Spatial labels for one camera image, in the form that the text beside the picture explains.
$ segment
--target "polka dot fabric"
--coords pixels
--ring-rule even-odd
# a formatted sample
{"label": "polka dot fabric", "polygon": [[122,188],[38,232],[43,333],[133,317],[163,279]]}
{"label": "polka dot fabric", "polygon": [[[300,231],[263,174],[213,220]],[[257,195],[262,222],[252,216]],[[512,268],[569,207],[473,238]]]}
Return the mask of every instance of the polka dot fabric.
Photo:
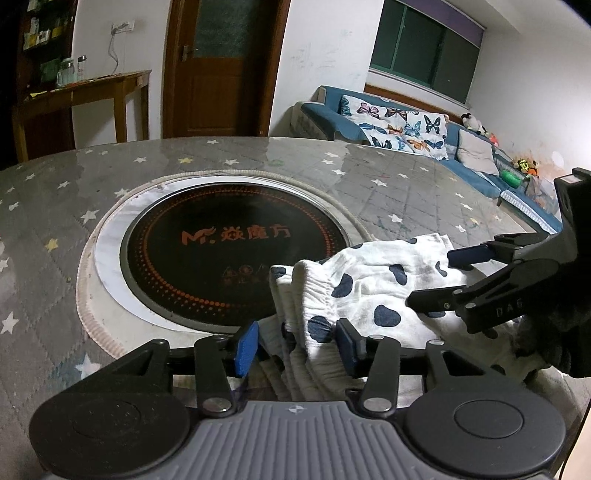
{"label": "polka dot fabric", "polygon": [[[446,236],[434,233],[411,242],[368,242],[363,248],[346,248],[323,263],[303,260],[293,268],[274,267],[269,276],[277,307],[274,334],[280,337],[283,376],[294,400],[343,399],[346,388],[363,385],[365,379],[349,377],[340,360],[334,340],[340,318],[347,318],[363,336],[389,336],[411,348],[422,349],[429,340],[442,338],[518,380],[543,368],[538,355],[516,356],[517,325],[513,322],[493,332],[471,335],[454,312],[417,314],[406,306],[413,290],[472,285],[484,278],[478,268],[449,268],[447,252],[451,249]],[[501,267],[489,264],[486,274]],[[421,393],[416,378],[401,377],[398,406],[409,405]]]}

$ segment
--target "butterfly print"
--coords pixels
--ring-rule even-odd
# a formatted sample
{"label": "butterfly print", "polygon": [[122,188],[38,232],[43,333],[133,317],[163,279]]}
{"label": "butterfly print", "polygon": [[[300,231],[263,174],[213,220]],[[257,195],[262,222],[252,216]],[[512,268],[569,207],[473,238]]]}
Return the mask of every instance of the butterfly print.
{"label": "butterfly print", "polygon": [[409,135],[411,137],[417,137],[421,134],[421,122],[417,122],[414,124],[414,127],[411,124],[404,125],[404,135]]}
{"label": "butterfly print", "polygon": [[406,150],[407,143],[400,137],[396,137],[396,140],[398,140],[398,151]]}
{"label": "butterfly print", "polygon": [[359,127],[360,128],[363,128],[364,130],[377,130],[381,134],[388,135],[388,132],[386,132],[386,130],[384,130],[382,127],[378,127],[376,125],[372,125],[372,124],[359,124]]}
{"label": "butterfly print", "polygon": [[351,116],[351,108],[349,106],[349,101],[345,97],[341,98],[340,100],[340,114]]}
{"label": "butterfly print", "polygon": [[443,148],[443,140],[441,140],[441,141],[439,141],[439,142],[437,142],[437,143],[434,143],[434,142],[432,142],[432,141],[430,141],[430,140],[425,140],[425,143],[426,143],[427,145],[429,145],[429,147],[431,147],[431,148],[436,148],[437,150],[439,150],[439,149]]}
{"label": "butterfly print", "polygon": [[392,148],[392,142],[390,140],[386,140],[383,145],[375,137],[372,137],[371,141],[373,142],[374,147],[390,148],[390,149]]}
{"label": "butterfly print", "polygon": [[422,150],[424,148],[426,151],[430,151],[429,146],[425,142],[417,142],[416,140],[407,140],[407,142],[410,143],[412,147],[416,148],[417,150]]}
{"label": "butterfly print", "polygon": [[425,117],[425,123],[426,126],[425,128],[427,129],[427,133],[431,133],[431,130],[435,130],[435,133],[437,135],[439,135],[439,126],[441,125],[441,117],[438,116],[437,120],[435,120],[433,123],[431,123],[431,120],[429,120],[429,117],[427,115],[423,115],[423,117]]}
{"label": "butterfly print", "polygon": [[408,112],[406,110],[398,110],[397,108],[386,108],[386,114],[384,115],[385,118],[390,118],[391,116],[399,115],[404,121],[408,119]]}
{"label": "butterfly print", "polygon": [[379,118],[378,112],[379,112],[378,107],[373,106],[373,105],[368,105],[365,102],[361,102],[361,106],[357,110],[357,113],[367,113],[368,115],[371,115],[375,118]]}
{"label": "butterfly print", "polygon": [[402,135],[402,127],[394,128],[392,125],[388,125],[388,133],[390,135]]}

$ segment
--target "white wall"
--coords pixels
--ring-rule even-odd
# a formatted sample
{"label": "white wall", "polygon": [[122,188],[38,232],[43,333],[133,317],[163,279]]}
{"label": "white wall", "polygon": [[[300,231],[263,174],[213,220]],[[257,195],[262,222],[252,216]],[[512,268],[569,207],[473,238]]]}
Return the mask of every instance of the white wall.
{"label": "white wall", "polygon": [[558,152],[567,171],[591,168],[590,47],[564,31],[487,32],[469,93],[472,112],[510,155],[531,152],[549,162]]}
{"label": "white wall", "polygon": [[[115,36],[119,57],[117,73],[152,70],[150,74],[150,138],[161,138],[161,98],[164,45],[170,0],[80,0],[74,23],[73,57],[86,55],[86,76],[113,73],[115,62],[107,55],[111,24],[135,20],[130,33]],[[138,139],[139,96],[128,98],[128,140]],[[81,105],[72,109],[76,148],[115,143],[113,102]]]}
{"label": "white wall", "polygon": [[320,85],[363,92],[384,0],[292,0],[271,135],[288,134],[290,108]]}
{"label": "white wall", "polygon": [[410,82],[393,78],[392,76],[385,75],[378,72],[369,72],[367,76],[367,83],[376,87],[381,87],[391,92],[402,93],[403,95],[416,98],[422,102],[427,102],[444,110],[455,113],[456,115],[462,116],[467,112],[464,105],[453,100],[448,100],[431,90],[421,88],[417,85],[413,85]]}

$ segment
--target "electrical outlet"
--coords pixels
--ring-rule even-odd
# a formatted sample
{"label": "electrical outlet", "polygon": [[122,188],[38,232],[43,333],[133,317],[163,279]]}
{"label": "electrical outlet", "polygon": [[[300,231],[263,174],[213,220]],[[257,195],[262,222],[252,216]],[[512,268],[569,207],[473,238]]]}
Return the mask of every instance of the electrical outlet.
{"label": "electrical outlet", "polygon": [[117,33],[131,32],[134,30],[134,28],[135,28],[135,20],[121,22],[119,24],[112,24],[111,25],[111,35],[117,35]]}

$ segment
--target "cable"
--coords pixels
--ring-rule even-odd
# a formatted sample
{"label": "cable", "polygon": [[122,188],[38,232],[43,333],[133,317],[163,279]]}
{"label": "cable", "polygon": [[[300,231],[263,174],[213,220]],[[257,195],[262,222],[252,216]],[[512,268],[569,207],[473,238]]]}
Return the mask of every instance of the cable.
{"label": "cable", "polygon": [[113,60],[115,60],[115,63],[116,63],[115,69],[113,70],[113,73],[111,74],[111,75],[114,75],[115,72],[117,71],[117,69],[119,68],[119,57],[117,56],[117,52],[115,51],[115,34],[113,32],[111,32],[111,41],[109,42],[109,50],[107,53],[108,53],[109,57],[111,57]]}

